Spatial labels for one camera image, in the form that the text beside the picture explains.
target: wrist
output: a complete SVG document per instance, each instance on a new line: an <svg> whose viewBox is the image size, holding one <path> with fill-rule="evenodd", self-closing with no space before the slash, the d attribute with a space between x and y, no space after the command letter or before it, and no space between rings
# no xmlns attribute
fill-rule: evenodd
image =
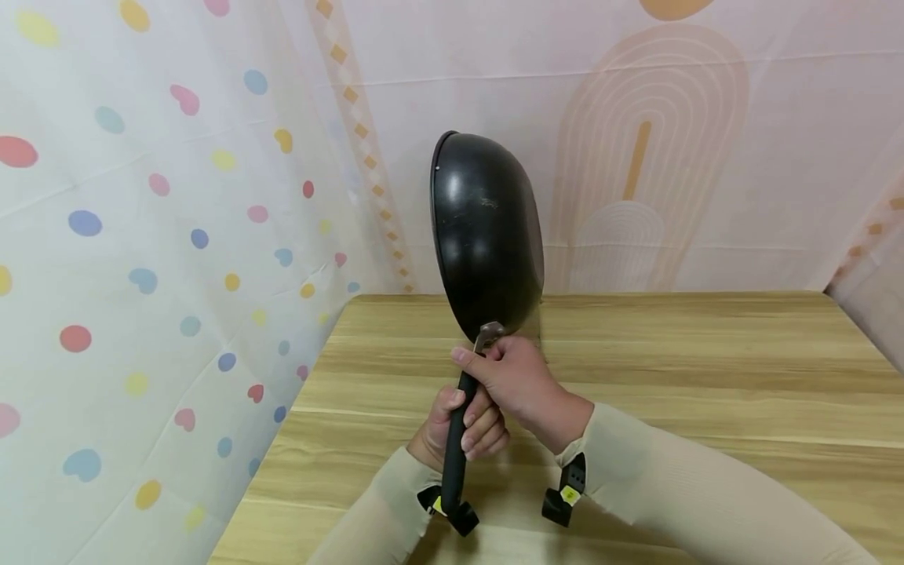
<svg viewBox="0 0 904 565"><path fill-rule="evenodd" d="M443 472L444 454L438 454L432 449L424 438L424 428L420 428L408 445L405 447L412 457L417 459L422 465L428 466L437 473Z"/></svg>
<svg viewBox="0 0 904 565"><path fill-rule="evenodd" d="M524 422L524 427L553 455L558 455L584 436L593 409L593 402L561 389L544 410L537 410L532 421Z"/></svg>

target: polka dot curtain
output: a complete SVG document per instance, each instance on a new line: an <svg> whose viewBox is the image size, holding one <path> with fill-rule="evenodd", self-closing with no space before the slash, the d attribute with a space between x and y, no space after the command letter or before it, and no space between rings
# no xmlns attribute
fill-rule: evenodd
<svg viewBox="0 0 904 565"><path fill-rule="evenodd" d="M200 563L381 289L271 3L0 6L0 561Z"/></svg>

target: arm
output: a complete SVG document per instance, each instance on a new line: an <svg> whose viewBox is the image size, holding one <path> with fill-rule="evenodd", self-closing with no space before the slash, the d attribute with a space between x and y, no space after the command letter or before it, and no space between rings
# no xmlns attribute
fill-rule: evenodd
<svg viewBox="0 0 904 565"><path fill-rule="evenodd" d="M411 442L383 465L309 565L401 565L408 560L430 522L418 493L440 484L451 412L464 400L464 393L450 386L439 392ZM483 388L465 412L465 425L462 448L468 460L489 457L508 443L505 419Z"/></svg>
<svg viewBox="0 0 904 565"><path fill-rule="evenodd" d="M841 528L778 482L708 447L565 391L542 355L505 337L452 358L567 464L583 452L585 493L621 520L671 537L698 560L737 565L874 564Z"/></svg>
<svg viewBox="0 0 904 565"><path fill-rule="evenodd" d="M557 457L587 459L586 494L622 521L663 533L706 563L878 564L780 483L718 451L597 404Z"/></svg>
<svg viewBox="0 0 904 565"><path fill-rule="evenodd" d="M439 481L437 471L400 447L327 534L308 563L404 563L430 521L430 514L418 502L418 493Z"/></svg>

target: yellow label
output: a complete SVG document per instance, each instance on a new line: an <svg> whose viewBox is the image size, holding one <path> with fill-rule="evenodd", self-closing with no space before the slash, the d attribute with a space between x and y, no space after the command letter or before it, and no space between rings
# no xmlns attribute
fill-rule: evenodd
<svg viewBox="0 0 904 565"><path fill-rule="evenodd" d="M565 486L565 488L562 489L561 495L562 495L562 500L564 500L571 506L574 506L578 502L578 499L580 498L580 493L578 491L574 490L573 488L571 488L570 486Z"/></svg>
<svg viewBox="0 0 904 565"><path fill-rule="evenodd" d="M433 501L433 509L445 516L446 513L443 512L443 506L440 503L440 498L442 498L442 497L437 496L437 499L435 501Z"/></svg>

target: hand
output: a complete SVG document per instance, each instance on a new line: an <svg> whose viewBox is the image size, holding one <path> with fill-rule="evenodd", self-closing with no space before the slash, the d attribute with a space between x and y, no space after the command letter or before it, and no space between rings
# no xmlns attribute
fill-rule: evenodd
<svg viewBox="0 0 904 565"><path fill-rule="evenodd" d="M408 452L414 458L433 470L442 472L452 410L464 401L465 394L451 385L446 385L439 391L433 400L427 421L408 444ZM468 461L489 457L508 445L509 431L505 428L505 418L484 387L477 389L477 394L465 411L465 428L461 448Z"/></svg>
<svg viewBox="0 0 904 565"><path fill-rule="evenodd" d="M452 359L552 453L561 453L584 435L593 403L566 391L530 340L504 337L486 352L486 358L456 347Z"/></svg>

